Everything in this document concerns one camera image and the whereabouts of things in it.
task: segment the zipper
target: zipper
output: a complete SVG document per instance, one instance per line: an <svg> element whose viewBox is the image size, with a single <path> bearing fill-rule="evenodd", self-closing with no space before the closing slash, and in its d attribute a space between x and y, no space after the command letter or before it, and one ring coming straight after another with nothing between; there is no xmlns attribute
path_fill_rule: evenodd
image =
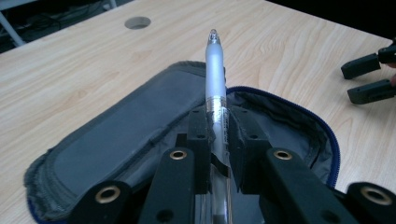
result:
<svg viewBox="0 0 396 224"><path fill-rule="evenodd" d="M329 177L327 179L326 184L332 188L335 188L335 184L337 183L337 178L340 173L340 164L341 164L340 147L338 145L338 141L337 141L337 138L336 138L334 132L332 131L330 126L321 117L319 117L314 112L312 112L300 105L297 105L297 104L295 104L289 100L286 100L280 96L274 95L268 91L262 91L262 90L255 89L252 87L247 87L247 86L235 86L235 87L227 88L227 94L230 94L230 93L233 93L236 91L250 92L250 93L253 93L256 95L268 97L270 99L279 101L286 105L289 105L289 106L305 113L306 115L310 116L311 118L315 119L318 122L318 124L320 125L320 127L323 128L323 130L326 132L326 134L330 138L330 145L332 148L332 167L331 167Z"/></svg>

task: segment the pencil case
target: pencil case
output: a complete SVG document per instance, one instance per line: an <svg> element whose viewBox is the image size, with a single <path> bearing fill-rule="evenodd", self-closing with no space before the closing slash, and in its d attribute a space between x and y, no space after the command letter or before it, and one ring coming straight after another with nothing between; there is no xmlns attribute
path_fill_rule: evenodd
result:
<svg viewBox="0 0 396 224"><path fill-rule="evenodd" d="M67 135L26 171L27 202L35 221L65 223L85 192L103 181L130 187L147 181L177 135L187 132L189 112L204 104L205 64L179 62ZM339 146L325 121L250 87L227 89L227 105L251 111L273 147L296 152L323 184L335 186ZM258 197L235 194L234 223L261 223Z"/></svg>

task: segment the round hole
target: round hole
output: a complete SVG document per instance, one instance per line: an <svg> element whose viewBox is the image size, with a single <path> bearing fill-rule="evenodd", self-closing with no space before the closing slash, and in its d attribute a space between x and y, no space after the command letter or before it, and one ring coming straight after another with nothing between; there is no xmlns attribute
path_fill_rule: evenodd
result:
<svg viewBox="0 0 396 224"><path fill-rule="evenodd" d="M391 205L392 199L380 189L371 187L361 188L361 194L369 201L381 205Z"/></svg>
<svg viewBox="0 0 396 224"><path fill-rule="evenodd" d="M162 210L157 213L157 220L162 223L170 222L173 218L173 212L171 210Z"/></svg>
<svg viewBox="0 0 396 224"><path fill-rule="evenodd" d="M173 151L173 152L171 152L170 157L171 157L173 160L177 160L177 161L178 161L178 160L183 160L184 158L187 157L187 153L186 153L185 151L181 151L181 150Z"/></svg>
<svg viewBox="0 0 396 224"><path fill-rule="evenodd" d="M341 221L339 216L329 210L322 211L320 215L328 223L340 223Z"/></svg>
<svg viewBox="0 0 396 224"><path fill-rule="evenodd" d="M147 17L132 17L125 22L125 27L131 30L139 30L148 27L151 20Z"/></svg>
<svg viewBox="0 0 396 224"><path fill-rule="evenodd" d="M286 151L282 151L282 150L278 150L276 152L274 152L275 157L277 157L278 159L284 160L284 161L288 161L291 160L292 156L289 152Z"/></svg>
<svg viewBox="0 0 396 224"><path fill-rule="evenodd" d="M116 186L109 186L102 188L95 195L95 200L98 203L111 203L120 196L120 189Z"/></svg>

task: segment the pen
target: pen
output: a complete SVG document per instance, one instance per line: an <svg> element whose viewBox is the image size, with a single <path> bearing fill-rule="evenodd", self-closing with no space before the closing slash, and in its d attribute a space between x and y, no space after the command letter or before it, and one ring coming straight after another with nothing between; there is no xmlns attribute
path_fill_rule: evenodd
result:
<svg viewBox="0 0 396 224"><path fill-rule="evenodd" d="M214 139L209 142L212 156L229 167L228 159L228 110L223 67L223 50L216 30L211 30L206 52L206 112L211 118ZM212 223L231 223L230 177L214 164L211 165Z"/></svg>

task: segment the wood grain surface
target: wood grain surface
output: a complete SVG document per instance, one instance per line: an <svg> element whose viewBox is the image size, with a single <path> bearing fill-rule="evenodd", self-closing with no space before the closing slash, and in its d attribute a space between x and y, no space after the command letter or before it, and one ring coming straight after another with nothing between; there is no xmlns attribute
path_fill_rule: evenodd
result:
<svg viewBox="0 0 396 224"><path fill-rule="evenodd" d="M150 26L124 23L148 17ZM0 54L0 223L33 223L22 184L48 148L179 61L204 61L209 31L224 48L227 86L302 105L334 130L336 188L369 181L396 192L396 102L353 105L347 90L395 74L344 80L340 67L390 44L375 35L260 0L133 1Z"/></svg>

